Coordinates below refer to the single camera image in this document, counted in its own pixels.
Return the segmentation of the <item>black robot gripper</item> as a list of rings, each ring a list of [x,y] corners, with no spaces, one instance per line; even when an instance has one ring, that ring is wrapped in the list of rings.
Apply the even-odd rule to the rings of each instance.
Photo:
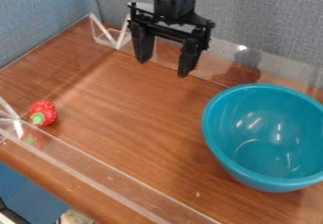
[[[152,57],[156,37],[182,43],[177,76],[184,78],[196,68],[201,50],[208,48],[215,23],[196,14],[196,0],[130,1],[129,31],[134,57],[140,63]]]

